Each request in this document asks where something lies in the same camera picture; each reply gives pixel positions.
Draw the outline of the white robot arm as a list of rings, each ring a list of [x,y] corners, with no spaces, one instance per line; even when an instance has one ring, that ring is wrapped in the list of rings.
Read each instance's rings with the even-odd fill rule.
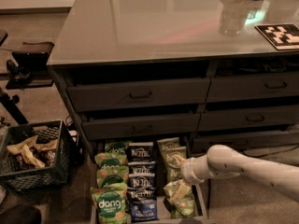
[[[182,178],[191,185],[207,179],[244,175],[299,202],[299,168],[296,166],[249,157],[225,145],[214,145],[201,157],[174,155],[173,159]]]

